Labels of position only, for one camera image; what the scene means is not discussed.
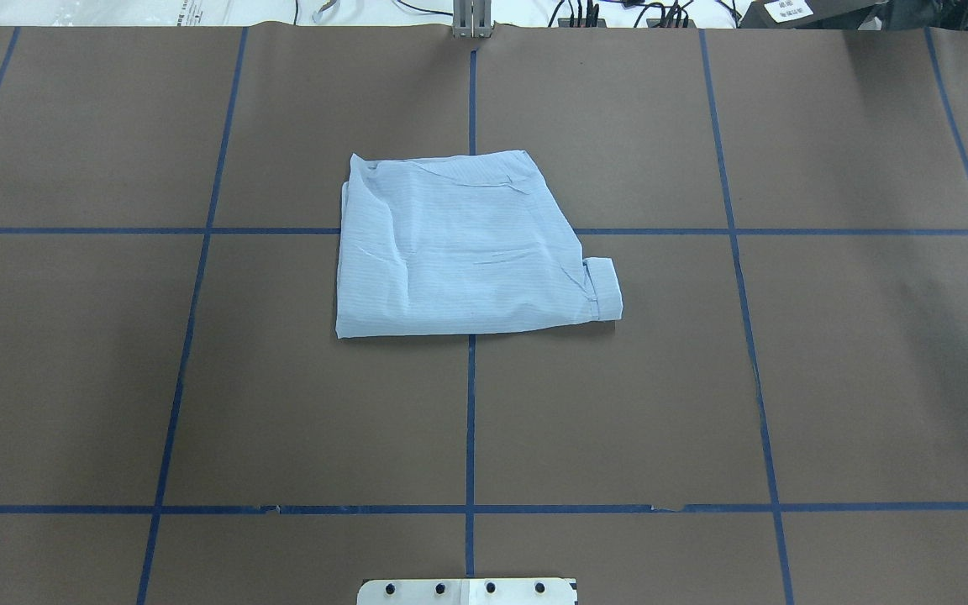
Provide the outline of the light blue button shirt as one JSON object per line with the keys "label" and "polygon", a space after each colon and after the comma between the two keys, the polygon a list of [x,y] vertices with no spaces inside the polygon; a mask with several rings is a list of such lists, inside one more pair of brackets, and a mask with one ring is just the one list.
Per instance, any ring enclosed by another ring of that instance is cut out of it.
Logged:
{"label": "light blue button shirt", "polygon": [[341,189],[339,339],[508,334],[623,317],[526,150],[366,160]]}

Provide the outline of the aluminium frame post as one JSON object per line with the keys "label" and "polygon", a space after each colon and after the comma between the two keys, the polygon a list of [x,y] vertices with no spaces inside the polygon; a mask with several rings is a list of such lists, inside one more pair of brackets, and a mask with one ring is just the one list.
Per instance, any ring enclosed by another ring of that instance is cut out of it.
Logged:
{"label": "aluminium frame post", "polygon": [[452,3],[452,34],[455,39],[492,37],[491,0],[454,0]]}

